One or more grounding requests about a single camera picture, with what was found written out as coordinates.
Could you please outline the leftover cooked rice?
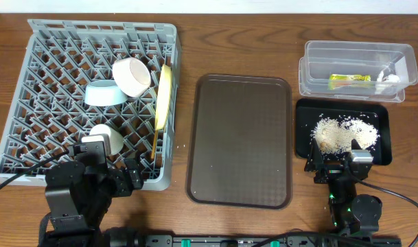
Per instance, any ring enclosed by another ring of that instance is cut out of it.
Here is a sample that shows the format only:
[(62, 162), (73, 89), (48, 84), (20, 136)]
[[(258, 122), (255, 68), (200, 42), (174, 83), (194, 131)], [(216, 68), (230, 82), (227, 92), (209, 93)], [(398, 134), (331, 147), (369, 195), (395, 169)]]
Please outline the leftover cooked rice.
[(316, 140), (324, 154), (342, 154), (351, 150), (355, 139), (362, 149), (373, 147), (380, 137), (378, 129), (361, 119), (321, 119), (312, 130), (311, 137)]

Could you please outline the white cup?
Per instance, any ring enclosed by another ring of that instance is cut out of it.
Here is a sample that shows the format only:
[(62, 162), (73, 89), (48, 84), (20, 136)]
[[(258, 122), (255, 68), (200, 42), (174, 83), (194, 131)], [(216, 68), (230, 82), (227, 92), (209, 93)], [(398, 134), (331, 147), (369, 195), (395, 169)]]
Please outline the white cup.
[(124, 146), (124, 138), (122, 137), (122, 135), (118, 131), (105, 124), (98, 124), (92, 127), (89, 134), (106, 134), (109, 138), (109, 144), (111, 149), (110, 155), (118, 154)]

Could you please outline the wooden chopstick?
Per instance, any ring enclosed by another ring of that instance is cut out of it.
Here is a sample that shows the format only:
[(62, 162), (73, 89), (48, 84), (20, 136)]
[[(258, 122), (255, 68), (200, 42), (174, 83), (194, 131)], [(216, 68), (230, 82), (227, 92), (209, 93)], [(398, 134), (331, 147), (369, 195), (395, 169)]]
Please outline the wooden chopstick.
[(153, 145), (152, 145), (152, 152), (151, 152), (151, 156), (150, 156), (150, 158), (152, 160), (154, 160), (155, 155), (156, 155), (156, 146), (157, 146), (158, 133), (159, 133), (159, 130), (155, 130), (154, 131), (154, 139), (153, 139)]

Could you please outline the green snack wrapper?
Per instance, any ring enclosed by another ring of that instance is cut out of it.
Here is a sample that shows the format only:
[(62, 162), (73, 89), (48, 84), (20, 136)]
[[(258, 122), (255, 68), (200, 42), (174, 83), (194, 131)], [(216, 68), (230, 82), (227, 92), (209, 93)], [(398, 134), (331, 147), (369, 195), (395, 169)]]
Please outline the green snack wrapper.
[(371, 85), (370, 75), (342, 75), (331, 74), (328, 82), (329, 90), (336, 90), (342, 87), (366, 87)]

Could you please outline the white paper napkin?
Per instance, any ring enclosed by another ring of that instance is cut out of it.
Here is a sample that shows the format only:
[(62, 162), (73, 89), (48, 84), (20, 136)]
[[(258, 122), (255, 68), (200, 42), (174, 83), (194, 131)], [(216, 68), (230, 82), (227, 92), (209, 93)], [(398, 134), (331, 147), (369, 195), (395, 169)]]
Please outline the white paper napkin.
[(387, 76), (384, 75), (384, 71), (381, 71), (377, 77), (377, 82), (375, 84), (375, 94), (380, 95), (387, 89), (392, 87), (394, 84), (400, 82), (400, 78), (398, 75), (389, 74)]

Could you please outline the light blue bowl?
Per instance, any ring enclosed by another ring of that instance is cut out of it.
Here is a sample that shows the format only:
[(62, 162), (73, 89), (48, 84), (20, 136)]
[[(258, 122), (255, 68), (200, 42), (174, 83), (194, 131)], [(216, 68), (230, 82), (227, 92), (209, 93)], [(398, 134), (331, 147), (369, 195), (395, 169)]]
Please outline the light blue bowl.
[(89, 106), (114, 106), (127, 100), (128, 96), (114, 80), (92, 81), (85, 88), (84, 101)]

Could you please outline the yellow round plate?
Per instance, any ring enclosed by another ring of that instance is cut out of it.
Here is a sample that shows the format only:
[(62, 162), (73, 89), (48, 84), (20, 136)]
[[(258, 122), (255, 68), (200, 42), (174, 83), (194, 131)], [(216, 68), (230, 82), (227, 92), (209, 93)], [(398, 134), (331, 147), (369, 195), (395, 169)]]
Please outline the yellow round plate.
[(156, 99), (155, 130), (164, 128), (167, 121), (167, 112), (170, 105), (172, 91), (172, 70), (164, 64), (161, 68), (158, 95)]

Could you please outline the white bowl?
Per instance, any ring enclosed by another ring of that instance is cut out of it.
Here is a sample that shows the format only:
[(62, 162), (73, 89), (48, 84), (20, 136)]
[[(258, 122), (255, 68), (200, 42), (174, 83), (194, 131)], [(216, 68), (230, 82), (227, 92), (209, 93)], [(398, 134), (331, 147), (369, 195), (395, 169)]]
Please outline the white bowl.
[(139, 97), (150, 87), (150, 72), (137, 58), (115, 61), (112, 72), (117, 86), (129, 97)]

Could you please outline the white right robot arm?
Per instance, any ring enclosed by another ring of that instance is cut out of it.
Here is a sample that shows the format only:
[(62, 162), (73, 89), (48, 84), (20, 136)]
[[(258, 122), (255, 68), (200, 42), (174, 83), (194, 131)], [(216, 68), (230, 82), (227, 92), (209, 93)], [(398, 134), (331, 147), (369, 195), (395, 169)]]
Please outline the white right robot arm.
[(314, 172), (316, 184), (329, 188), (329, 210), (336, 232), (343, 237), (368, 241), (379, 231), (382, 201), (368, 194), (359, 194), (356, 183), (368, 177), (373, 157), (354, 139), (351, 150), (341, 161), (326, 162), (316, 140), (311, 143), (304, 170)]

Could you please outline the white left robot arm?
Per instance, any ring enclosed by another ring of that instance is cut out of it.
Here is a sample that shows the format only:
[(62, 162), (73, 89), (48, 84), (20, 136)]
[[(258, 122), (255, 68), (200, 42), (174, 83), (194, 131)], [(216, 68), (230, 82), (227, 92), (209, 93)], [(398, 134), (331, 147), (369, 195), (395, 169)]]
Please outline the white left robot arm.
[(50, 212), (40, 222), (39, 246), (145, 246), (145, 237), (133, 228), (100, 229), (113, 198), (142, 189), (138, 160), (109, 167), (102, 141), (77, 143), (68, 152), (74, 160), (54, 166), (45, 176)]

